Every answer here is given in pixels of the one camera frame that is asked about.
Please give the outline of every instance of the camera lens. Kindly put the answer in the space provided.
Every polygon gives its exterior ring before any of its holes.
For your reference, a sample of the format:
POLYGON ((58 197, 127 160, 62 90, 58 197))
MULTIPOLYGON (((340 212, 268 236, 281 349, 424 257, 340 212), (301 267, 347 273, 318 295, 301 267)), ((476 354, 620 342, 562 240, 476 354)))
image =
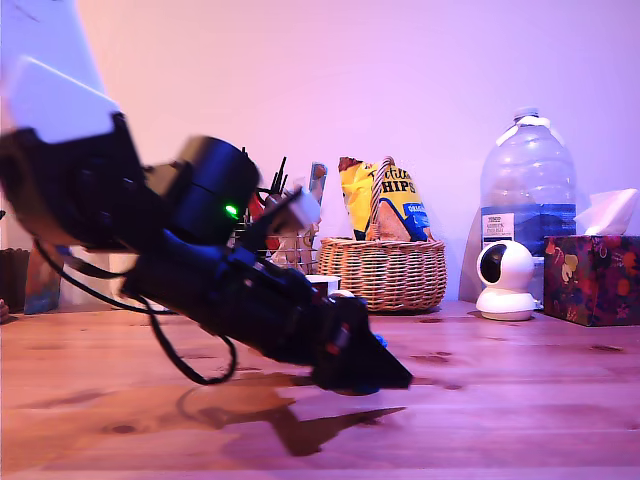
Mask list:
POLYGON ((507 246, 503 243, 493 245, 482 256, 480 261, 480 273, 482 277, 489 283, 496 283, 500 280, 500 265, 502 257, 507 250, 507 246))

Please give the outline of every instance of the black cable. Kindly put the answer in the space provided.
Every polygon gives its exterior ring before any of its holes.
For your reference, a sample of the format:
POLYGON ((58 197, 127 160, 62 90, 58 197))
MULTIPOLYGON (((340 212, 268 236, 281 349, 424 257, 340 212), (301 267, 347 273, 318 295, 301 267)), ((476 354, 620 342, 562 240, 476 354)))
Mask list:
MULTIPOLYGON (((98 300, 102 300, 105 303, 108 303, 109 305, 116 307, 116 308, 121 308, 122 310, 129 310, 131 312, 136 312, 136 313, 146 313, 149 314, 150 311, 144 308, 138 308, 138 307, 134 307, 132 305, 127 305, 126 303, 123 302, 119 302, 117 300, 114 300, 111 297, 108 297, 106 295, 103 295, 102 293, 94 290, 91 287, 87 287, 84 283, 76 280, 75 278, 73 278, 71 275, 69 275, 67 272, 64 271, 64 269, 58 265, 47 253, 47 251, 44 249, 44 247, 40 244, 40 242, 37 239, 34 239, 33 241, 34 245, 36 246, 36 249, 38 250, 38 252, 40 253, 40 255, 42 255, 42 258, 44 258, 45 262, 47 262, 49 264, 49 266, 58 274, 60 275, 60 277, 64 278, 67 282, 69 282, 71 285, 73 285, 74 287, 79 288, 80 290, 82 290, 85 293, 88 293, 89 295, 91 295, 92 297, 97 298, 98 300)), ((156 314, 156 315, 178 315, 176 312, 172 312, 169 310, 151 310, 152 313, 156 314)))
POLYGON ((131 305, 127 305, 126 303, 113 300, 112 298, 107 297, 106 295, 103 295, 102 293, 96 290, 93 290, 90 287, 87 287, 82 282, 76 280, 71 275, 67 274, 63 270, 63 268, 60 267, 60 265, 58 265, 56 262, 53 261, 53 259, 49 256, 47 251, 42 247, 42 245, 37 239, 34 239, 33 243, 36 246, 36 249, 38 250, 40 255, 42 255, 42 258, 44 258, 44 260, 49 264, 49 266, 56 273, 58 273, 60 277, 64 278, 70 284, 74 285, 75 287, 78 287, 83 292, 86 292, 89 295, 99 300, 102 300, 110 305, 113 305, 115 307, 119 307, 124 310, 129 310, 137 313, 146 313, 147 315, 149 315, 149 319, 151 320, 151 329, 153 330, 153 333, 156 339, 158 340, 158 343, 160 343, 162 350, 164 350, 164 353, 167 355, 167 357, 169 357, 169 360, 171 360, 171 362, 176 366, 176 368, 180 370, 182 374, 192 382, 195 382, 198 385, 216 385, 219 383, 226 382, 235 373, 236 368, 238 366, 238 352, 236 350, 236 346, 229 339, 229 337, 226 337, 224 335, 218 335, 218 337, 220 337, 220 339, 224 343, 226 343, 227 346, 229 347, 229 353, 231 355, 231 360, 229 362, 229 369, 221 377, 205 378, 202 375, 200 375, 198 372, 196 372, 193 368, 191 368, 191 366, 189 366, 184 360, 182 360, 182 358, 178 356, 175 349, 173 348, 173 345, 171 345, 171 342, 169 342, 169 339, 167 338, 167 336, 162 331, 162 328, 160 327, 160 322, 158 322, 158 317, 156 315, 177 315, 175 312, 153 310, 148 300, 141 296, 136 296, 134 300, 142 303, 146 307, 145 309, 132 307, 131 305))
POLYGON ((229 354, 231 355, 231 360, 229 361, 229 369, 221 377, 205 378, 198 372, 196 372, 193 368, 191 368, 191 366, 187 362, 182 360, 180 356, 178 356, 175 349, 173 348, 173 345, 171 345, 171 342, 169 342, 169 339, 162 331, 160 322, 158 322, 158 317, 156 317, 155 312, 151 310, 151 305, 149 305, 147 299, 144 297, 137 297, 136 300, 147 307, 149 319, 151 320, 151 329, 153 330, 158 343, 160 343, 162 350, 164 350, 164 353, 167 354, 167 357, 169 357, 171 363, 173 363, 185 377, 187 377, 192 382, 197 383, 198 385, 216 385, 226 382, 233 376, 236 371, 236 367, 238 366, 238 352, 236 350, 236 346, 229 339, 229 337, 218 335, 218 337, 220 337, 220 339, 229 347, 229 354))
POLYGON ((71 253, 69 247, 56 247, 57 252, 62 256, 64 263, 73 268, 76 272, 79 272, 87 277, 99 278, 101 280, 111 280, 114 278, 124 277, 128 271, 124 272, 111 272, 109 270, 103 270, 88 262, 85 262, 81 258, 74 256, 71 253))

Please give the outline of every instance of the water bottle cap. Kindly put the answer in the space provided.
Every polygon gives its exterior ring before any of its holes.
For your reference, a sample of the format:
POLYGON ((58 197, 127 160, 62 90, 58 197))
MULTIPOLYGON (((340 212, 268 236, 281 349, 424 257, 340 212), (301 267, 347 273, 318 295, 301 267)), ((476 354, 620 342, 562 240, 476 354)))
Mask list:
POLYGON ((523 117, 539 117, 540 113, 536 107, 521 107, 513 114, 513 121, 517 122, 523 117))

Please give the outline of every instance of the green led light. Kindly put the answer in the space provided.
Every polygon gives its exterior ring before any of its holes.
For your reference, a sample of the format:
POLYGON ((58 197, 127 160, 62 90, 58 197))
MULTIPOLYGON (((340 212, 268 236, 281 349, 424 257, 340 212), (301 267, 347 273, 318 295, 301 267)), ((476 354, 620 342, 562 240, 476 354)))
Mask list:
POLYGON ((224 207, 224 209, 233 218, 238 218, 238 209, 236 207, 234 207, 233 205, 227 205, 226 207, 224 207))

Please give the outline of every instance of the wire mesh holder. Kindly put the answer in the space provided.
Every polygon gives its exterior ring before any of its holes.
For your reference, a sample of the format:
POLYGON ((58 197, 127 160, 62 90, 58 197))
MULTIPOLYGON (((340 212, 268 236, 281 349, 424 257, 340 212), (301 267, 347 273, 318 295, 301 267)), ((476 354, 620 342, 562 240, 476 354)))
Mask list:
MULTIPOLYGON (((228 246, 234 247, 238 241, 241 241, 243 233, 248 227, 249 222, 245 215, 234 228, 228 246)), ((297 233, 270 235, 265 244, 277 242, 277 249, 260 249, 258 255, 279 267, 294 268, 305 275, 315 274, 318 270, 318 249, 313 247, 313 243, 315 243, 317 234, 318 228, 311 227, 297 233)))

